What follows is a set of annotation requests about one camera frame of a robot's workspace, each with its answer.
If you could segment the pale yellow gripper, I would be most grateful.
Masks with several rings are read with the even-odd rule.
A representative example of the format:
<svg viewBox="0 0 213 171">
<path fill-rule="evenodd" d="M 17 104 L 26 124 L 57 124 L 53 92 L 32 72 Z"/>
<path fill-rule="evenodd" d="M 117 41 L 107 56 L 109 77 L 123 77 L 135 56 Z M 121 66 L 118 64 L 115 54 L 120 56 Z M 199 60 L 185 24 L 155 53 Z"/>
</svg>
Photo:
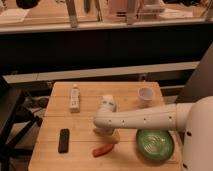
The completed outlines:
<svg viewBox="0 0 213 171">
<path fill-rule="evenodd" d="M 108 143 L 117 144 L 120 141 L 120 134 L 117 130 L 110 131 L 94 128 L 93 131 Z"/>
</svg>

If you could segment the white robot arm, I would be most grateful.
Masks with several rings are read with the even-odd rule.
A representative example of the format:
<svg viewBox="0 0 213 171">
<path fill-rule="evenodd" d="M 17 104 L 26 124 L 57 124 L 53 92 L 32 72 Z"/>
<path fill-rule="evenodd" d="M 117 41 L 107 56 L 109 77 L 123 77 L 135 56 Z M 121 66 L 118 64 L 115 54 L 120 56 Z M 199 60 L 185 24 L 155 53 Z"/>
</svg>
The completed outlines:
<svg viewBox="0 0 213 171">
<path fill-rule="evenodd" d="M 93 123 L 102 129 L 183 132 L 181 171 L 213 171 L 213 96 L 194 103 L 121 112 L 111 112 L 102 105 L 94 115 Z"/>
</svg>

